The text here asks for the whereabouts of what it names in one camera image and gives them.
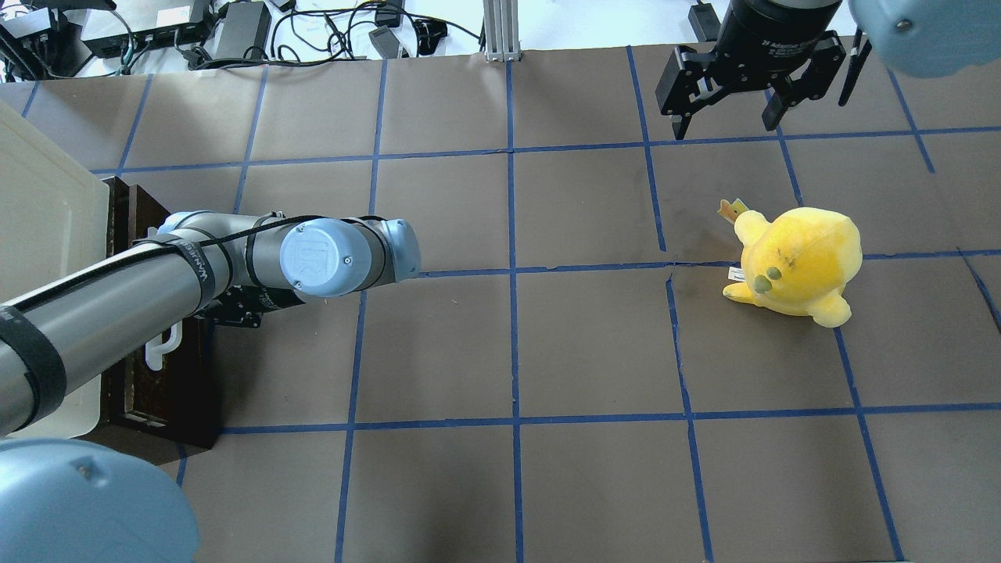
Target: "plush toy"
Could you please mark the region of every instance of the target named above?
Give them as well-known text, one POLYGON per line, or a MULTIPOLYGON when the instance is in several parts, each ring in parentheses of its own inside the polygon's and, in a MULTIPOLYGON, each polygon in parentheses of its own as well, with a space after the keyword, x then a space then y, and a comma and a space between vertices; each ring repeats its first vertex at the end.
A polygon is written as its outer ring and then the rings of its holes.
POLYGON ((798 207, 775 222, 748 210, 740 199, 721 202, 720 214, 734 222, 744 243, 745 282, 723 295, 784 315, 809 316, 822 327, 840 327, 852 316, 841 297, 862 266, 859 229, 847 216, 798 207))

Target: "plush toy head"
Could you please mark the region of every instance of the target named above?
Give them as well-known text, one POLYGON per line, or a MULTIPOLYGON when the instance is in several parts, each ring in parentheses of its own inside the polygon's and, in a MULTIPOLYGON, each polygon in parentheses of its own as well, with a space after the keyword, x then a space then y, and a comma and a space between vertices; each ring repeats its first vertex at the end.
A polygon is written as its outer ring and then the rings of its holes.
POLYGON ((851 317, 841 297, 862 266, 859 229, 835 211, 799 207, 768 222, 744 211, 734 222, 744 243, 741 265, 746 282, 723 295, 785 315, 810 316, 817 324, 840 327, 851 317))

